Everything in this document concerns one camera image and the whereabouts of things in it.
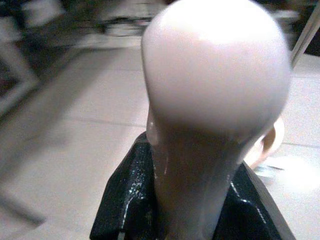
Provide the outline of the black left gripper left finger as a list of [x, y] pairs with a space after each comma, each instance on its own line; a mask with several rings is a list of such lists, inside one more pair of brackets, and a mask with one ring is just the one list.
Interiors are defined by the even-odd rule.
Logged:
[[141, 133], [109, 178], [91, 240], [155, 240], [157, 201], [151, 145]]

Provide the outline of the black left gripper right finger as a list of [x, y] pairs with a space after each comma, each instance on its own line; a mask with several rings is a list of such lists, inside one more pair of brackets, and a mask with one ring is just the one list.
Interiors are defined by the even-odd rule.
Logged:
[[295, 236], [267, 188], [254, 171], [242, 163], [230, 183], [216, 240], [294, 240]]

